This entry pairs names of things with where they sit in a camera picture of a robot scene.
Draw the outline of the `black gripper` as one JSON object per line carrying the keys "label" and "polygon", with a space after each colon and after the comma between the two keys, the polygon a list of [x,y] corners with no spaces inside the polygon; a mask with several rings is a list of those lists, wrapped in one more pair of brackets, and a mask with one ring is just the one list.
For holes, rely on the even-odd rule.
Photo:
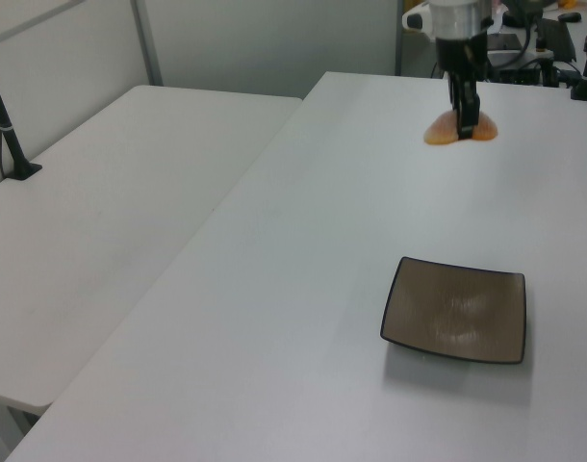
{"label": "black gripper", "polygon": [[475,81],[487,76],[487,33],[471,38],[436,38],[437,64],[448,73],[449,99],[457,112],[457,131],[460,140],[472,138],[480,112],[480,98]]}

